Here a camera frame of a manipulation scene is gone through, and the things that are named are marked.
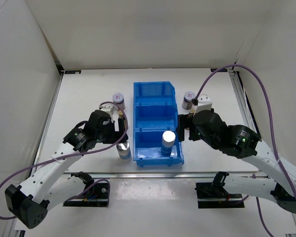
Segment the silver-lid shaker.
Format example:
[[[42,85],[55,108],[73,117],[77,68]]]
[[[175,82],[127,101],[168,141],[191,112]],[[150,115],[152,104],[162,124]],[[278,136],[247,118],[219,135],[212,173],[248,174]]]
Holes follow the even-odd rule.
[[[121,159],[126,160],[131,158],[130,144],[128,141],[126,141],[125,143],[118,143],[116,145],[116,149]]]
[[[167,130],[162,134],[161,141],[161,151],[162,153],[168,155],[171,153],[176,140],[176,135],[174,132]]]

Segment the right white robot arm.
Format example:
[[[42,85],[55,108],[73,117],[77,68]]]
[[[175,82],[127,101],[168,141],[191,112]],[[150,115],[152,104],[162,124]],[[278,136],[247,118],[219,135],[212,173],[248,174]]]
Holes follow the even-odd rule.
[[[220,171],[204,190],[205,195],[216,198],[231,194],[256,196],[296,214],[296,166],[277,158],[257,133],[244,125],[227,125],[213,109],[195,115],[178,115],[176,131],[181,142],[185,139],[186,128],[191,141],[202,140],[212,149],[249,163],[268,176],[254,180]]]

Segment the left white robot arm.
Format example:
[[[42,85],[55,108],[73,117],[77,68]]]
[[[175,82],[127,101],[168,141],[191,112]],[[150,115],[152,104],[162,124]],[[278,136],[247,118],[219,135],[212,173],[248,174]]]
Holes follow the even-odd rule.
[[[18,186],[10,185],[4,194],[8,210],[28,229],[38,226],[48,211],[72,198],[93,194],[94,179],[78,172],[65,183],[55,185],[68,168],[98,143],[117,144],[128,139],[127,120],[118,118],[115,129],[112,113],[95,110],[87,121],[78,123],[63,139],[51,159]]]

